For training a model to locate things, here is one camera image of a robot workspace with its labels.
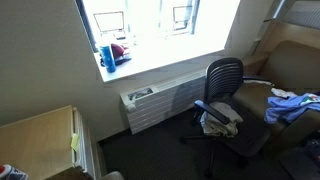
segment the black office chair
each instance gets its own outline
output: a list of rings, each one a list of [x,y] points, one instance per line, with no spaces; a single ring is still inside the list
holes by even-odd
[[[243,122],[237,124],[238,134],[233,138],[207,136],[202,133],[198,136],[182,136],[180,142],[185,143],[187,139],[211,139],[212,142],[221,142],[239,155],[239,165],[244,166],[247,163],[246,158],[254,156],[261,149],[270,132],[263,120],[258,119],[242,107],[232,99],[232,96],[242,85],[243,80],[267,80],[257,77],[243,77],[243,64],[236,58],[224,58],[213,62],[207,68],[205,78],[204,101],[197,100],[194,102],[196,113],[192,123],[199,123],[200,117],[205,111],[224,125],[230,122],[226,116],[209,105],[212,102],[224,102],[230,105],[242,117]],[[217,144],[213,143],[210,166],[205,170],[207,178],[212,177],[214,151]]]

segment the beige wall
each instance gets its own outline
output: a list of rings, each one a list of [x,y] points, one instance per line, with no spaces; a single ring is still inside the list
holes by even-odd
[[[246,54],[271,4],[241,1],[226,56]],[[210,54],[103,84],[73,0],[2,0],[0,24],[0,125],[71,104],[97,140],[128,128],[120,91],[204,68],[221,57]]]

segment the floor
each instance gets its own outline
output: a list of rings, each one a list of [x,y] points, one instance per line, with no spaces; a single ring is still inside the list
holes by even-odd
[[[100,142],[107,170],[120,171],[126,180],[198,180],[206,179],[210,141],[188,141],[181,144],[181,135],[199,134],[192,127],[193,112],[186,111],[143,132],[129,131]],[[214,179],[292,179],[277,161],[266,161],[260,155],[249,160],[244,168],[236,166],[237,157],[227,148],[216,151]]]

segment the radiator vent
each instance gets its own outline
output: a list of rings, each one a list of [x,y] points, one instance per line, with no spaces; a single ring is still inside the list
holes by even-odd
[[[205,70],[121,93],[133,134],[179,114],[203,99]]]

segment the brown armchair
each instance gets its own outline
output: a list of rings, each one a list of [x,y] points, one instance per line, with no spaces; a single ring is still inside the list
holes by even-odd
[[[243,64],[245,75],[265,77],[276,88],[298,95],[320,91],[320,49],[283,41],[273,52],[254,55],[244,59]],[[274,96],[271,88],[265,84],[243,84],[234,98],[263,120],[269,108],[267,99]],[[292,124],[279,120],[269,127],[271,136],[264,149],[266,155],[275,157],[319,130],[320,112],[307,110]]]

